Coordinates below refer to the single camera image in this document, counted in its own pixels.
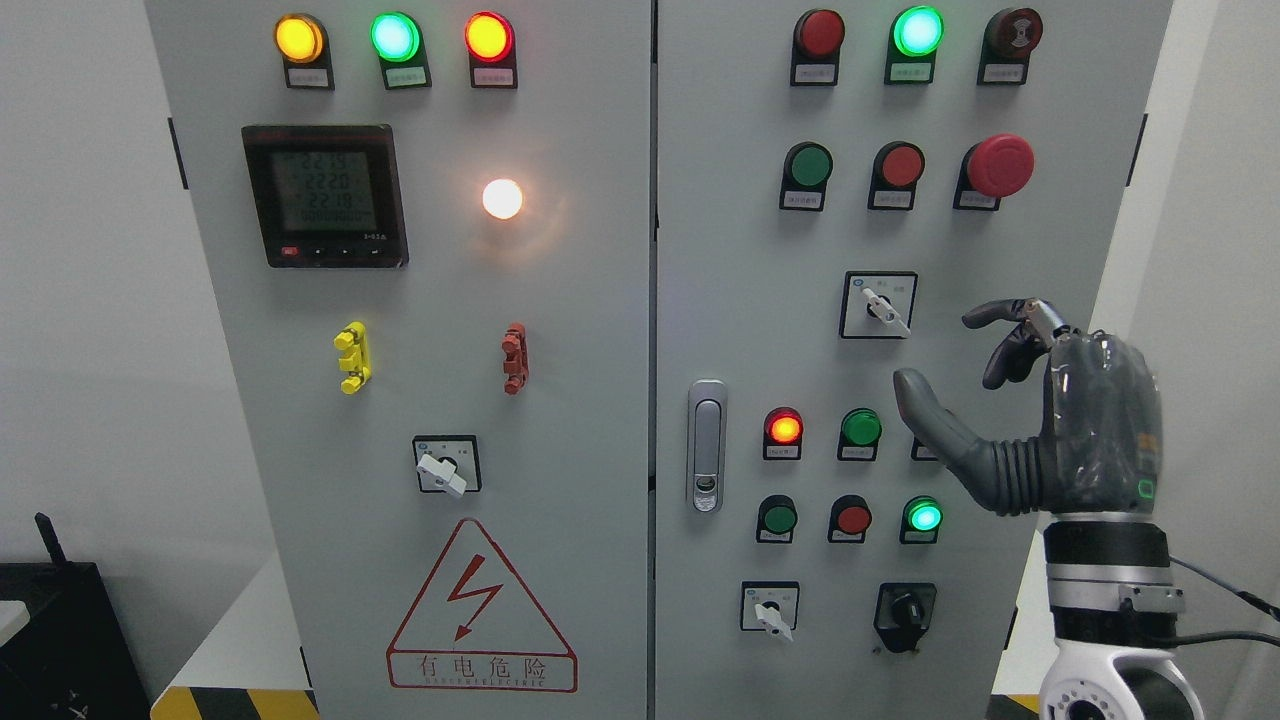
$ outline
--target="lightning bolt symbol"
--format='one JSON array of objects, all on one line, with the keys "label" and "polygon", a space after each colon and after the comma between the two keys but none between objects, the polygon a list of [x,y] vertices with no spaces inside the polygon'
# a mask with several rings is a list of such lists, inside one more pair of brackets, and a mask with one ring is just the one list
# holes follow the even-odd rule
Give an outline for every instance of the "lightning bolt symbol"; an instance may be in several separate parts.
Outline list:
[{"label": "lightning bolt symbol", "polygon": [[471,615],[471,619],[467,620],[466,625],[458,625],[458,632],[453,635],[453,642],[458,642],[462,638],[467,637],[467,634],[471,632],[471,623],[475,623],[476,618],[479,618],[480,614],[484,612],[484,609],[488,607],[490,602],[493,602],[494,596],[497,596],[498,591],[502,589],[502,585],[490,585],[488,588],[462,592],[462,588],[465,588],[466,584],[471,580],[471,578],[476,574],[476,571],[480,570],[481,565],[484,565],[484,556],[483,555],[474,556],[471,559],[471,564],[467,565],[467,569],[462,571],[462,578],[458,579],[458,584],[453,585],[453,592],[449,593],[449,597],[447,600],[447,602],[453,602],[456,600],[466,600],[468,597],[476,597],[479,594],[486,596],[484,598],[484,602],[480,603],[480,607],[476,607],[476,611],[474,615]]}]

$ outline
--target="gray metal panel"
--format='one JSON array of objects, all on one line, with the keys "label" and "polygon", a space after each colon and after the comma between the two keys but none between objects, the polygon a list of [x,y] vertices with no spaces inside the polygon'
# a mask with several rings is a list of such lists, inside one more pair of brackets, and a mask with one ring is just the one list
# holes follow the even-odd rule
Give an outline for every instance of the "gray metal panel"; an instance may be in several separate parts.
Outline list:
[{"label": "gray metal panel", "polygon": [[[937,464],[909,460],[891,372],[909,365],[945,404],[993,437],[1038,428],[1038,383],[983,391],[1004,329],[965,331],[960,314],[1041,293],[1087,322],[1170,3],[1036,4],[1044,41],[1024,87],[977,87],[980,38],[997,1],[940,1],[947,33],[929,86],[882,85],[890,26],[906,3],[837,1],[847,36],[835,88],[787,85],[791,31],[812,8],[750,12],[662,4],[658,73],[657,659],[659,719],[980,717],[1033,529],[980,510]],[[1015,132],[1036,149],[1030,183],[998,213],[955,211],[961,158]],[[823,213],[777,209],[783,156],[812,140],[835,155]],[[882,145],[927,158],[915,210],[865,210]],[[914,270],[913,337],[840,340],[846,270]],[[686,393],[728,388],[724,506],[685,501]],[[760,459],[773,407],[804,416],[804,459]],[[876,409],[879,459],[838,462],[844,414]],[[758,503],[794,498],[792,544],[758,544]],[[874,514],[865,544],[828,544],[846,493]],[[901,546],[904,503],[937,497],[936,546]],[[737,628],[742,580],[799,580],[795,644]],[[919,655],[876,652],[882,582],[938,587]]]},{"label": "gray metal panel", "polygon": [[[369,44],[383,5],[147,5],[324,716],[641,717],[650,4],[494,6],[516,29],[513,92],[468,85],[462,27],[479,5],[402,8],[435,86],[397,92]],[[284,87],[271,29],[300,10],[328,28],[335,92]],[[239,138],[251,123],[389,123],[408,266],[268,268]],[[506,225],[479,204],[504,176],[526,193]],[[330,341],[357,319],[374,378],[347,397]],[[511,322],[530,345],[516,397],[500,373]],[[484,491],[461,501],[420,493],[413,473],[411,438],[451,433],[480,438]],[[390,687],[388,643],[462,516],[480,519],[576,651],[577,693]],[[512,629],[509,647],[483,650],[532,637]]]}]

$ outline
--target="black cable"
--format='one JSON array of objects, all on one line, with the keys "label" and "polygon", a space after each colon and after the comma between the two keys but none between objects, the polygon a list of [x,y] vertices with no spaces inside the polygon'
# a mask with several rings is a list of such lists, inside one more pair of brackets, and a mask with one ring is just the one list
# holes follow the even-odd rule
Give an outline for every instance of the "black cable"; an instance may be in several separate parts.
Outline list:
[{"label": "black cable", "polygon": [[1170,638],[1157,638],[1148,635],[1142,630],[1138,624],[1138,611],[1133,609],[1133,602],[1125,600],[1120,605],[1120,611],[1125,614],[1129,619],[1129,629],[1142,639],[1146,646],[1172,650],[1175,647],[1181,647],[1184,644],[1203,644],[1220,641],[1253,641],[1267,644],[1274,644],[1280,647],[1280,638],[1275,635],[1268,635],[1266,633],[1254,633],[1252,630],[1222,630],[1217,633],[1201,633],[1198,635],[1174,635]]},{"label": "black cable", "polygon": [[1179,560],[1178,557],[1174,557],[1172,555],[1170,555],[1169,559],[1171,561],[1174,561],[1175,564],[1181,565],[1183,568],[1187,568],[1192,573],[1196,573],[1197,575],[1199,575],[1199,577],[1204,578],[1206,580],[1213,583],[1215,585],[1217,585],[1217,587],[1220,587],[1220,588],[1230,592],[1231,594],[1234,594],[1235,597],[1243,600],[1244,602],[1249,603],[1251,606],[1253,606],[1253,607],[1261,610],[1262,612],[1270,615],[1272,620],[1280,623],[1280,607],[1276,607],[1275,605],[1271,605],[1270,602],[1267,602],[1267,601],[1262,600],[1261,597],[1251,593],[1249,591],[1240,589],[1240,588],[1233,585],[1231,583],[1224,580],[1222,578],[1219,578],[1217,575],[1210,573],[1208,570],[1206,570],[1206,569],[1203,569],[1203,568],[1201,568],[1198,565],[1194,565],[1194,564],[1188,562],[1185,560]]}]

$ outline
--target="yellow black hazard stripe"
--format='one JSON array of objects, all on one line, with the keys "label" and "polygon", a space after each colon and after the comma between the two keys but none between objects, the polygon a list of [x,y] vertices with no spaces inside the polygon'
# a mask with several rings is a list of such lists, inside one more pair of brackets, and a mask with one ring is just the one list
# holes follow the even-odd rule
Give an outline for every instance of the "yellow black hazard stripe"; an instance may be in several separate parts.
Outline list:
[{"label": "yellow black hazard stripe", "polygon": [[151,720],[319,720],[311,691],[170,687]]},{"label": "yellow black hazard stripe", "polygon": [[993,694],[987,705],[987,720],[1037,720],[1039,696]]}]

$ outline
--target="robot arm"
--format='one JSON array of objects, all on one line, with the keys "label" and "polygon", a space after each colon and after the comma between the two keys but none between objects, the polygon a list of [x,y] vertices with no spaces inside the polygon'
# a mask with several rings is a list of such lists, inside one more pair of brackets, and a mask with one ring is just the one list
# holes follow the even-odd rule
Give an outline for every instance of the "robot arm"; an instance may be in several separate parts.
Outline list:
[{"label": "robot arm", "polygon": [[1000,300],[963,318],[969,328],[1016,323],[983,374],[995,389],[1030,377],[1048,355],[1039,434],[979,437],[942,407],[922,373],[893,373],[902,421],[969,495],[998,515],[1048,510],[1050,609],[1059,656],[1041,685],[1042,720],[1203,720],[1172,655],[1181,611],[1165,534],[1151,524],[1161,415],[1142,354],[1115,336],[1084,334],[1038,299]]}]

